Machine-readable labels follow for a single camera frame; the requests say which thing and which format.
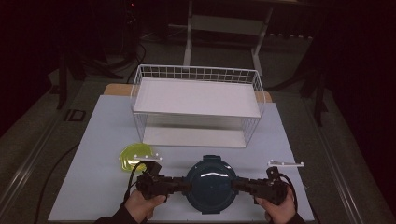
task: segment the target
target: wire basket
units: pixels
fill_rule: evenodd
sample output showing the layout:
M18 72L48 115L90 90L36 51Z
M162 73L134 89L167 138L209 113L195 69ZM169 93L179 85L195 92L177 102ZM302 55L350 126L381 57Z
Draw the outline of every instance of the wire basket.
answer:
M182 80L195 80L200 82L220 82L220 83L235 83L235 84L248 84L254 90L255 100L257 102L258 110L260 111L259 118L240 118L241 132L246 147L250 138L252 137L257 124L262 117L265 108L265 94L262 87L260 75L256 70L237 69L237 68L221 68L221 67L203 67L203 66L176 66L176 65L153 65L153 64L140 64L137 68L134 85L131 91L131 109L134 115L136 129L138 131L140 140L145 142L145 130L148 124L149 113L136 112L134 106L136 99L139 97L140 85L144 77L150 78L172 78ZM171 114L167 116L168 120L178 122L181 125L187 122L191 117L183 114ZM221 116L208 116L205 120L209 120L207 124L216 125L217 123L230 123L232 118L222 118Z

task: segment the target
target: white table surface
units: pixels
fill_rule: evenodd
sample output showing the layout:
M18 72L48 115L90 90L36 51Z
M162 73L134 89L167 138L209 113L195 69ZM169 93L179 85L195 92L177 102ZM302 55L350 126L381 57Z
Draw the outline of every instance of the white table surface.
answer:
M112 216L123 200L129 176L120 168L122 150L137 143L129 97L102 95L83 135L58 194L49 221L90 221ZM204 155L219 155L236 174L246 178L266 178L267 162L294 158L276 104L268 103L263 117L247 147L154 147L163 157L161 175L186 176ZM313 220L304 186L297 168L279 168L287 175L297 193L299 214ZM260 222L263 210L252 196L239 192L233 203L219 215L202 215L176 192L155 209L152 222Z

